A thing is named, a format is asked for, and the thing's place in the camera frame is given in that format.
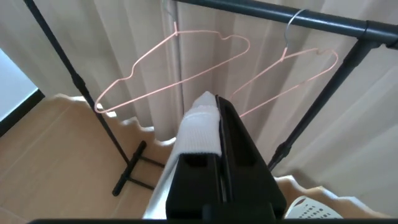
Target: hanger hook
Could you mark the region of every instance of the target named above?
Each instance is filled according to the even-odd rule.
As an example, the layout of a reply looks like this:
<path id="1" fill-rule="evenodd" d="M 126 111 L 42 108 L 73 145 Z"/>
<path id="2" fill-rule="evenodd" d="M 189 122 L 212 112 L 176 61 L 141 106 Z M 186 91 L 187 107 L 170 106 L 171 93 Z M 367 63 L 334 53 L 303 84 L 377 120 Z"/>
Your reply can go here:
<path id="1" fill-rule="evenodd" d="M 163 5 L 163 9 L 172 17 L 172 19 L 174 20 L 174 22 L 176 22 L 176 20 L 175 20 L 173 14 L 172 14 L 169 10 L 167 10 L 167 6 L 166 6 L 166 1 L 165 1 L 165 0 L 162 0 L 162 5 Z"/>
<path id="2" fill-rule="evenodd" d="M 289 46 L 289 40 L 287 39 L 287 31 L 289 30 L 289 26 L 290 26 L 290 24 L 293 22 L 294 18 L 296 18 L 296 16 L 299 15 L 299 14 L 300 14 L 302 11 L 304 11 L 304 10 L 306 10 L 306 9 L 301 9 L 301 10 L 299 10 L 298 12 L 296 12 L 296 14 L 294 14 L 294 15 L 292 16 L 292 18 L 290 19 L 290 21 L 287 23 L 287 26 L 286 26 L 286 29 L 285 29 L 285 34 L 284 34 L 285 42 L 286 42 L 286 49 L 287 49 L 287 47 Z"/>

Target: curtain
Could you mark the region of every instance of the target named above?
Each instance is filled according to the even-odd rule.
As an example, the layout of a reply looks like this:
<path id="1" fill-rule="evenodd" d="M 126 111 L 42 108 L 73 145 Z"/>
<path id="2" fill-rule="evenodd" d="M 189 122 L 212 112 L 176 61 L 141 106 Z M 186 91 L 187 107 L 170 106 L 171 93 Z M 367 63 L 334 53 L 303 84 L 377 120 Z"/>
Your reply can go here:
<path id="1" fill-rule="evenodd" d="M 115 79 L 126 77 L 132 64 L 173 31 L 173 19 L 160 0 L 36 0 L 61 46 L 97 99 Z M 398 23 L 395 0 L 267 0 L 274 4 L 355 19 Z M 23 1 L 0 7 L 0 47 L 51 96 L 79 95 L 59 57 Z M 238 34 L 251 41 L 243 57 L 206 75 L 117 109 L 122 121 L 136 116 L 153 126 L 158 140 L 176 135 L 183 113 L 204 91 L 228 98 L 233 91 L 279 59 L 285 24 L 174 1 L 167 8 L 180 30 L 209 29 Z M 343 59 L 356 39 L 291 26 L 289 52 L 333 48 Z M 160 87 L 191 77 L 245 49 L 239 39 L 222 41 L 212 34 L 180 35 L 145 58 L 134 77 L 115 86 L 101 101 L 110 108 Z M 310 78 L 333 63 L 332 55 L 306 54 L 286 60 L 231 100 L 239 113 Z M 355 196 L 372 209 L 398 215 L 398 51 L 373 50 L 341 85 L 291 153 L 273 171 L 295 174 L 334 193 Z M 286 139 L 337 66 L 245 116 L 244 124 L 267 162 Z"/>

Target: clothing rack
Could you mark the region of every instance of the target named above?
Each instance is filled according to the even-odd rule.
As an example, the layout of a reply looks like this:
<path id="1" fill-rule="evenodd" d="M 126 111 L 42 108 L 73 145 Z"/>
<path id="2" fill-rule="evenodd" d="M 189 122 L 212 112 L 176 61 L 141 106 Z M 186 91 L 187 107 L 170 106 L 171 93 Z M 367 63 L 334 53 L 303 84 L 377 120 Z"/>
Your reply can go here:
<path id="1" fill-rule="evenodd" d="M 279 6 L 276 4 L 249 0 L 174 1 L 196 4 L 198 6 L 211 7 L 213 9 L 220 9 L 224 11 L 260 17 L 263 19 L 283 23 L 288 23 L 292 16 L 299 10 L 292 7 Z M 95 104 L 90 95 L 90 92 L 85 85 L 84 80 L 81 78 L 81 76 L 79 76 L 79 74 L 77 74 L 76 70 L 73 68 L 65 52 L 58 43 L 57 38 L 54 36 L 50 27 L 41 15 L 39 9 L 35 5 L 34 0 L 24 0 L 24 2 L 26 3 L 36 21 L 39 23 L 41 29 L 52 44 L 52 47 L 57 52 L 64 66 L 69 71 L 70 76 L 73 80 L 73 84 L 78 88 L 80 93 L 88 102 L 91 109 L 94 111 Z M 344 82 L 348 75 L 355 69 L 355 67 L 357 67 L 362 62 L 362 60 L 372 49 L 378 48 L 382 44 L 384 44 L 389 49 L 398 50 L 397 25 L 385 24 L 376 21 L 361 21 L 357 19 L 333 16 L 320 12 L 312 12 L 309 10 L 305 10 L 300 13 L 293 20 L 292 24 L 310 29 L 323 30 L 335 34 L 347 35 L 350 37 L 355 37 L 358 40 L 349 51 L 348 55 L 344 58 L 343 63 L 340 65 L 336 73 L 332 76 L 330 81 L 326 84 L 322 92 L 318 95 L 316 100 L 312 103 L 311 107 L 308 109 L 298 125 L 292 131 L 290 136 L 286 139 L 286 141 L 284 141 L 277 147 L 275 154 L 272 156 L 272 159 L 268 164 L 269 170 L 272 170 L 284 157 L 289 154 L 293 143 L 297 140 L 297 138 L 299 138 L 305 128 L 311 123 L 312 119 L 316 117 L 318 112 L 323 108 L 323 106 L 327 103 L 327 101 L 339 88 L 339 86 Z M 127 180 L 139 184 L 143 187 L 147 187 L 148 189 L 153 189 L 152 186 L 142 183 L 139 180 L 130 178 L 131 171 L 133 170 L 139 159 L 153 163 L 157 166 L 164 165 L 142 156 L 142 152 L 146 146 L 144 141 L 140 144 L 138 150 L 134 153 L 133 157 L 131 159 L 128 159 L 126 153 L 124 153 L 122 147 L 118 143 L 118 140 L 115 138 L 112 130 L 109 128 L 105 119 L 102 117 L 101 114 L 95 113 L 95 115 L 127 164 L 126 169 L 124 170 L 119 182 L 116 184 L 113 190 L 113 195 L 117 196 L 120 193 L 123 185 L 126 183 Z"/>

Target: floor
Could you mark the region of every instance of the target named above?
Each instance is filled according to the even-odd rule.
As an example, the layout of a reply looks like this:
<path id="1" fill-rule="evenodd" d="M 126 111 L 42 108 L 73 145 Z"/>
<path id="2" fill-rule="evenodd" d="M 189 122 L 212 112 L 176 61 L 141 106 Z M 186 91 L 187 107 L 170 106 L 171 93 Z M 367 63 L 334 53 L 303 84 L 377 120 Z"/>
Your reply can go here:
<path id="1" fill-rule="evenodd" d="M 141 140 L 144 155 L 165 163 L 170 144 L 136 120 L 107 118 L 126 154 Z M 0 138 L 0 223 L 37 218 L 140 218 L 152 191 L 127 183 L 111 191 L 126 164 L 83 101 L 46 98 Z M 160 167 L 140 161 L 132 176 L 155 185 Z"/>

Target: clothes hanger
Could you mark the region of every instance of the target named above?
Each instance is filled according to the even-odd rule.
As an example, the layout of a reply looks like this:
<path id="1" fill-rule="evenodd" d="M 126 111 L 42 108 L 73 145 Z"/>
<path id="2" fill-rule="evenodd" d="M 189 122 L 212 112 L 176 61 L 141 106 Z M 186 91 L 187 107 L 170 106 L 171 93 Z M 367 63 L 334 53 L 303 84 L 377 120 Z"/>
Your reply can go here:
<path id="1" fill-rule="evenodd" d="M 245 37 L 242 37 L 242 36 L 240 36 L 240 35 L 232 34 L 232 35 L 229 35 L 229 36 L 227 36 L 227 37 L 223 37 L 223 36 L 221 35 L 220 32 L 214 31 L 214 30 L 185 30 L 185 31 L 179 31 L 179 30 L 177 29 L 177 22 L 176 22 L 177 20 L 176 20 L 176 18 L 174 18 L 173 14 L 170 13 L 170 12 L 167 10 L 167 8 L 166 8 L 166 6 L 165 6 L 164 3 L 165 3 L 165 1 L 162 0 L 162 5 L 163 5 L 164 9 L 167 11 L 167 13 L 168 13 L 168 14 L 173 18 L 173 20 L 174 20 L 174 33 L 171 34 L 170 36 L 166 37 L 166 39 L 164 39 L 163 41 L 161 41 L 159 44 L 157 44 L 155 47 L 153 47 L 153 48 L 150 49 L 147 53 L 145 53 L 143 56 L 141 56 L 141 57 L 134 63 L 134 65 L 132 66 L 131 74 L 130 74 L 128 77 L 125 77 L 125 78 L 118 78 L 116 81 L 114 81 L 112 84 L 110 84 L 110 86 L 107 87 L 107 88 L 105 89 L 104 92 L 102 92 L 102 93 L 100 94 L 100 96 L 98 97 L 98 99 L 95 101 L 95 107 L 94 107 L 94 110 L 95 110 L 97 113 L 107 113 L 107 112 L 113 111 L 113 110 L 115 110 L 116 108 L 119 108 L 119 107 L 124 106 L 124 105 L 126 105 L 126 104 L 133 103 L 133 102 L 135 102 L 135 101 L 137 101 L 137 100 L 140 100 L 140 99 L 143 99 L 143 98 L 145 98 L 145 97 L 151 96 L 151 95 L 153 95 L 153 94 L 155 94 L 155 93 L 158 93 L 158 92 L 160 92 L 160 91 L 163 91 L 163 90 L 166 90 L 166 89 L 171 88 L 171 87 L 173 87 L 173 86 L 176 86 L 176 85 L 185 83 L 185 82 L 187 82 L 187 81 L 189 81 L 189 80 L 192 80 L 192 79 L 194 79 L 194 78 L 196 78 L 196 77 L 199 77 L 200 75 L 205 74 L 206 72 L 209 72 L 209 71 L 212 70 L 212 69 L 215 69 L 215 68 L 217 68 L 217 67 L 219 67 L 219 66 L 222 66 L 222 65 L 224 65 L 225 63 L 230 62 L 230 61 L 232 61 L 232 60 L 234 60 L 234 59 L 236 59 L 236 58 L 238 58 L 238 57 L 244 55 L 246 52 L 249 51 L 249 49 L 250 49 L 250 41 L 249 41 L 249 39 L 247 39 L 247 38 L 245 38 Z M 166 43 L 167 41 L 169 41 L 171 38 L 176 37 L 176 36 L 178 36 L 179 34 L 197 34 L 197 33 L 218 34 L 218 37 L 219 37 L 221 40 L 228 40 L 228 39 L 230 39 L 230 38 L 232 38 L 232 37 L 237 37 L 237 38 L 239 38 L 239 39 L 245 40 L 246 43 L 248 44 L 248 47 L 247 47 L 247 49 L 246 49 L 245 51 L 241 52 L 240 54 L 237 54 L 237 55 L 235 55 L 234 57 L 231 57 L 231 58 L 225 60 L 224 62 L 221 62 L 221 63 L 219 63 L 219 64 L 217 64 L 217 65 L 215 65 L 215 66 L 213 66 L 213 67 L 211 67 L 211 68 L 209 68 L 209 69 L 207 69 L 207 70 L 205 70 L 205 71 L 202 71 L 202 72 L 200 72 L 200 73 L 198 73 L 198 74 L 192 76 L 192 77 L 186 78 L 186 79 L 184 79 L 184 80 L 182 80 L 182 81 L 173 83 L 173 84 L 171 84 L 171 85 L 165 86 L 165 87 L 163 87 L 163 88 L 160 88 L 160 89 L 158 89 L 158 90 L 152 91 L 152 92 L 147 93 L 147 94 L 145 94 L 145 95 L 139 96 L 139 97 L 137 97 L 137 98 L 135 98 L 135 99 L 129 100 L 129 101 L 124 102 L 124 103 L 121 103 L 121 104 L 119 104 L 119 105 L 117 105 L 117 106 L 114 106 L 114 107 L 112 107 L 112 108 L 109 108 L 109 109 L 106 109 L 106 110 L 99 110 L 99 109 L 98 109 L 98 103 L 100 102 L 100 100 L 102 99 L 102 97 L 104 97 L 104 95 L 105 95 L 113 86 L 115 86 L 115 84 L 117 84 L 117 83 L 120 82 L 120 81 L 125 81 L 125 80 L 128 80 L 128 79 L 132 78 L 132 76 L 133 76 L 133 74 L 134 74 L 134 69 L 135 69 L 136 65 L 137 65 L 142 59 L 144 59 L 146 56 L 148 56 L 148 55 L 149 55 L 150 53 L 152 53 L 154 50 L 156 50 L 157 48 L 159 48 L 161 45 L 165 44 L 165 43 Z"/>
<path id="2" fill-rule="evenodd" d="M 305 10 L 305 9 L 301 9 L 301 10 L 299 10 L 298 12 L 296 12 L 296 14 L 294 14 L 293 17 L 290 19 L 290 21 L 287 23 L 287 26 L 286 26 L 286 29 L 285 29 L 285 32 L 284 32 L 284 39 L 285 39 L 285 42 L 286 42 L 286 46 L 285 46 L 284 51 L 282 52 L 282 56 L 280 57 L 280 59 L 277 60 L 276 62 L 274 62 L 272 65 L 270 65 L 270 66 L 267 67 L 266 69 L 264 69 L 262 72 L 260 72 L 260 73 L 259 73 L 258 75 L 256 75 L 254 78 L 250 79 L 248 82 L 246 82 L 245 84 L 243 84 L 241 87 L 239 87 L 235 92 L 232 93 L 232 95 L 229 97 L 229 100 L 231 101 L 231 100 L 232 100 L 232 97 L 233 97 L 237 92 L 241 91 L 245 86 L 247 86 L 248 84 L 250 84 L 251 82 L 253 82 L 255 79 L 259 78 L 261 75 L 263 75 L 263 74 L 265 74 L 266 72 L 268 72 L 271 68 L 273 68 L 273 67 L 275 67 L 276 65 L 282 63 L 285 59 L 292 58 L 292 57 L 296 57 L 296 56 L 299 56 L 299 55 L 302 55 L 302 54 L 306 54 L 306 53 L 314 52 L 314 51 L 315 51 L 315 52 L 317 53 L 317 55 L 324 54 L 325 52 L 331 52 L 334 56 L 336 56 L 335 62 L 333 63 L 333 65 L 332 65 L 331 67 L 329 67 L 328 69 L 326 69 L 326 70 L 324 70 L 324 71 L 318 73 L 317 75 L 313 76 L 312 78 L 309 78 L 309 79 L 307 79 L 307 80 L 304 80 L 304 81 L 300 82 L 299 84 L 293 86 L 292 88 L 289 88 L 288 90 L 285 90 L 285 91 L 283 91 L 282 93 L 279 93 L 278 95 L 276 95 L 276 96 L 272 97 L 271 99 L 269 99 L 269 100 L 267 100 L 267 101 L 261 103 L 260 105 L 257 105 L 257 106 L 255 106 L 254 108 L 252 108 L 252 109 L 250 109 L 250 110 L 244 112 L 243 114 L 239 115 L 240 118 L 242 118 L 243 116 L 245 116 L 245 115 L 247 115 L 247 114 L 249 114 L 249 113 L 255 111 L 256 109 L 258 109 L 258 108 L 260 108 L 260 107 L 266 105 L 267 103 L 269 103 L 269 102 L 271 102 L 271 101 L 277 99 L 278 97 L 280 97 L 280 96 L 282 96 L 282 95 L 284 95 L 284 94 L 286 94 L 286 93 L 288 93 L 288 92 L 290 92 L 290 91 L 292 91 L 292 90 L 298 88 L 299 86 L 303 85 L 304 83 L 309 82 L 309 81 L 311 81 L 311 80 L 314 80 L 314 79 L 320 77 L 321 75 L 325 74 L 326 72 L 329 72 L 329 71 L 337 64 L 337 61 L 338 61 L 338 54 L 337 54 L 333 49 L 320 50 L 319 48 L 312 48 L 312 49 L 303 50 L 303 51 L 300 51 L 300 52 L 297 52 L 297 53 L 290 54 L 290 55 L 286 56 L 286 52 L 287 52 L 287 49 L 288 49 L 288 47 L 289 47 L 289 40 L 288 40 L 288 38 L 287 38 L 287 31 L 289 30 L 289 25 L 292 23 L 292 21 L 294 20 L 294 18 L 296 18 L 296 16 L 299 15 L 299 14 L 300 14 L 302 11 L 304 11 L 304 10 Z"/>

